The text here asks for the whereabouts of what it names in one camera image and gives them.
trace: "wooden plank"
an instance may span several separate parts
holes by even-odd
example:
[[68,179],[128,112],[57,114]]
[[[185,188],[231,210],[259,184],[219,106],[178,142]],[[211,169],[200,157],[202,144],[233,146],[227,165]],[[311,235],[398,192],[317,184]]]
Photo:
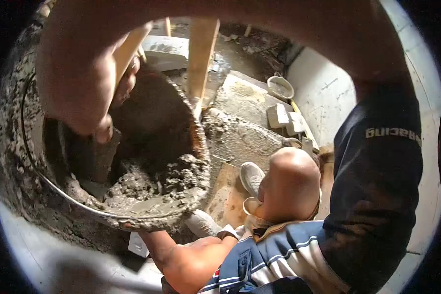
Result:
[[165,17],[165,33],[166,33],[167,37],[172,36],[172,25],[170,24],[169,17]]
[[201,114],[209,61],[216,44],[219,25],[218,19],[191,19],[186,90],[196,117]]
[[238,177],[240,168],[223,163],[212,188],[212,200],[205,211],[221,227],[231,225],[233,228],[244,224],[247,214],[243,210],[245,199],[250,194]]
[[247,26],[247,29],[245,30],[244,37],[248,37],[248,35],[250,34],[251,31],[252,31],[252,25],[249,24]]
[[320,148],[318,148],[317,141],[315,141],[314,135],[310,131],[310,127],[308,126],[306,120],[304,119],[304,116],[300,112],[299,107],[297,107],[297,105],[294,102],[294,100],[291,100],[291,105],[293,106],[294,111],[300,114],[302,125],[306,129],[306,136],[307,136],[307,138],[312,140],[312,146],[314,147],[314,153],[319,153],[320,152]]
[[142,41],[148,35],[151,28],[152,23],[147,23],[146,25],[131,31],[124,43],[114,51],[113,57],[116,63],[116,87],[123,77],[132,58],[138,53]]

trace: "white brick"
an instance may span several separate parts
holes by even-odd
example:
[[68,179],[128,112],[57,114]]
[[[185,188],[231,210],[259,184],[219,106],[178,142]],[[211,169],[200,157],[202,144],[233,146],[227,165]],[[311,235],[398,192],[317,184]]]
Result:
[[304,132],[305,128],[302,125],[302,117],[297,112],[288,112],[289,123],[286,125],[287,134],[294,136],[300,132]]
[[289,117],[284,105],[278,103],[266,110],[269,126],[271,128],[280,128],[289,123]]

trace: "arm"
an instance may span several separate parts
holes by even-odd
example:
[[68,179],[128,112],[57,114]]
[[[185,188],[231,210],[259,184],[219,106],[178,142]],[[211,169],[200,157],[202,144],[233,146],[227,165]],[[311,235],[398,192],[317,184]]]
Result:
[[376,81],[408,77],[399,39],[376,0],[69,0],[53,9],[38,49],[37,82],[47,115],[83,135],[107,128],[115,44],[152,19],[180,15],[256,24],[299,40],[346,70],[358,99]]
[[191,246],[176,245],[166,231],[139,232],[156,266],[179,293],[196,293],[211,279],[237,239],[201,238]]

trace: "construction debris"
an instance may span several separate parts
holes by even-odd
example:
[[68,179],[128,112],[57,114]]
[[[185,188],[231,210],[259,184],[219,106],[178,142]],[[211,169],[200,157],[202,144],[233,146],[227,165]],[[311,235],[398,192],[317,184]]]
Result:
[[289,123],[289,117],[284,105],[277,103],[266,110],[268,122],[271,128],[280,128]]

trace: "wooden board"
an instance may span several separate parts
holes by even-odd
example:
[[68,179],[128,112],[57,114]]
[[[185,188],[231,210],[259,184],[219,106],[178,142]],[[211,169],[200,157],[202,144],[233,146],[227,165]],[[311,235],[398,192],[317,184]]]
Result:
[[191,19],[189,32],[189,58],[187,93],[193,100],[195,116],[199,117],[203,105],[203,93],[206,86],[209,61],[216,44],[218,19]]
[[212,189],[212,200],[205,211],[221,227],[229,224],[233,228],[243,225],[246,213],[243,202],[250,197],[238,177],[240,168],[223,163]]

